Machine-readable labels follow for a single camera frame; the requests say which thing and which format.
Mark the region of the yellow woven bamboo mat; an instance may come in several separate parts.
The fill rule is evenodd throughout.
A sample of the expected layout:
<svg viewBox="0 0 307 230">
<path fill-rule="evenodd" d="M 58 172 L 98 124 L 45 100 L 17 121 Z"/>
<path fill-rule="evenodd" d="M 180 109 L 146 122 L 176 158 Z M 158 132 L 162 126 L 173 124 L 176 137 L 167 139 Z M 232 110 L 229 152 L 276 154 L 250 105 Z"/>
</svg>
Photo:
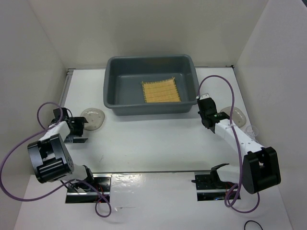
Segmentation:
<svg viewBox="0 0 307 230">
<path fill-rule="evenodd" d="M 181 101 L 174 77 L 161 81 L 142 82 L 142 91 L 146 103 Z"/>
</svg>

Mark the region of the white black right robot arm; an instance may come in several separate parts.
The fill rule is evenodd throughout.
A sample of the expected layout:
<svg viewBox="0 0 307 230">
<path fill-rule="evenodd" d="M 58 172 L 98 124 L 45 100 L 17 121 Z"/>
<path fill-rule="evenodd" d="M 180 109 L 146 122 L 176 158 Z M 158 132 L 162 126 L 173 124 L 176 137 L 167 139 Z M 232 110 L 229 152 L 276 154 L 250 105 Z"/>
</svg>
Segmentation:
<svg viewBox="0 0 307 230">
<path fill-rule="evenodd" d="M 226 182 L 242 183 L 244 189 L 255 194 L 280 184 L 281 175 L 277 152 L 252 140 L 224 112 L 217 112 L 214 100 L 208 95 L 196 97 L 202 124 L 217 134 L 242 158 L 239 166 L 223 163 L 211 168 L 210 183 L 215 188 Z"/>
</svg>

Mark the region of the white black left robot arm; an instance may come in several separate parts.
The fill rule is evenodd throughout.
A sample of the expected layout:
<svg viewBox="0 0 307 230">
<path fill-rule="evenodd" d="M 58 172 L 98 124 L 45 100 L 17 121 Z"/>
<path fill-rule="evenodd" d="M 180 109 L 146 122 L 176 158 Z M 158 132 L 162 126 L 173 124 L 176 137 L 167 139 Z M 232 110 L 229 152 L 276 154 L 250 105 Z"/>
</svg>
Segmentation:
<svg viewBox="0 0 307 230">
<path fill-rule="evenodd" d="M 54 109 L 53 114 L 44 136 L 27 146 L 35 176 L 42 184 L 71 181 L 69 189 L 89 192 L 95 187 L 91 170 L 85 165 L 74 164 L 65 145 L 87 140 L 82 135 L 88 121 L 83 116 L 72 117 L 70 110 L 64 107 Z"/>
</svg>

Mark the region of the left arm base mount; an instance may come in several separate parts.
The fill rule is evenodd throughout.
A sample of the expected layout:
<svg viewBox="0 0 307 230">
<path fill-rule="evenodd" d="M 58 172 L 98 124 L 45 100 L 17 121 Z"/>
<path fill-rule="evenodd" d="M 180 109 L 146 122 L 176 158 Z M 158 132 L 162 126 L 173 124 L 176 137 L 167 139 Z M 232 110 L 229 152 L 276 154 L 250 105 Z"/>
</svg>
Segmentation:
<svg viewBox="0 0 307 230">
<path fill-rule="evenodd" d="M 110 201 L 111 189 L 111 174 L 94 173 L 94 183 L 92 186 L 107 201 Z M 84 203 L 106 203 L 104 199 L 100 198 L 98 193 L 92 188 L 79 183 L 73 186 L 68 186 L 66 193 L 66 204 L 84 204 Z"/>
</svg>

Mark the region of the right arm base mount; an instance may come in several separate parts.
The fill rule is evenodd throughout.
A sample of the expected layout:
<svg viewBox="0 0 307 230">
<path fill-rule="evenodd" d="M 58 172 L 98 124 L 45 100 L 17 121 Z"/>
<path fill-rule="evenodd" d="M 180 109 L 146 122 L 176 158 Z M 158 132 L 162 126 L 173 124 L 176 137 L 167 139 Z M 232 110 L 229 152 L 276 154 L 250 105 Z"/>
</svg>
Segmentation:
<svg viewBox="0 0 307 230">
<path fill-rule="evenodd" d="M 228 190 L 234 185 L 232 182 L 222 182 L 217 174 L 217 169 L 227 166 L 226 163 L 214 166 L 211 170 L 195 172 L 191 180 L 196 187 L 197 201 L 224 200 Z"/>
</svg>

